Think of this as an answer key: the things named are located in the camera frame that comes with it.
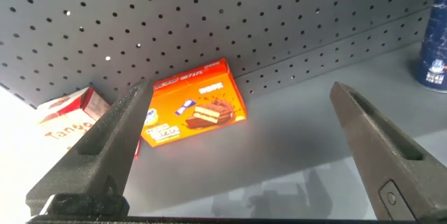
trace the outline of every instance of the pegboard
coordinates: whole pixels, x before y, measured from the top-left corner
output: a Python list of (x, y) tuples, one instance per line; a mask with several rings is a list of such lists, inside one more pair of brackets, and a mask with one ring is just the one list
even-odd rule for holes
[[(250, 98), (277, 89), (273, 82), (293, 75), (280, 72), (265, 76), (268, 82), (246, 83), (262, 75), (264, 69), (289, 66), (293, 61), (296, 68), (307, 70), (308, 63), (301, 61), (305, 58), (316, 66), (326, 66), (312, 71), (319, 75), (364, 59), (362, 55), (373, 56), (373, 52), (420, 40), (425, 24), (407, 17), (428, 10), (431, 2), (2, 0), (0, 84), (31, 106), (88, 85), (112, 102), (128, 84), (141, 78), (160, 80), (225, 57), (244, 97)], [(426, 23), (427, 12), (420, 15)], [(391, 28), (401, 20), (407, 28), (417, 27), (419, 35), (406, 36)], [(328, 50), (323, 58), (315, 54), (332, 44), (364, 38), (378, 28), (393, 33), (375, 39), (381, 42), (371, 43), (370, 53), (365, 54), (369, 42), (363, 41), (362, 47)], [(402, 38), (399, 43), (394, 43), (396, 36)], [(340, 64), (333, 64), (334, 57), (329, 56), (335, 54), (359, 57), (340, 58)], [(262, 92), (250, 93), (259, 87)]]

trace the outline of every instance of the product packaging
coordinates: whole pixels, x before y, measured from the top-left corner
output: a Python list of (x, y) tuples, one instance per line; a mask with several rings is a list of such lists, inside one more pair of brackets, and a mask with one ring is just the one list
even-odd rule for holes
[(225, 59), (154, 83), (142, 137), (153, 147), (245, 120)]
[(110, 106), (87, 87), (37, 107), (41, 137), (69, 150)]

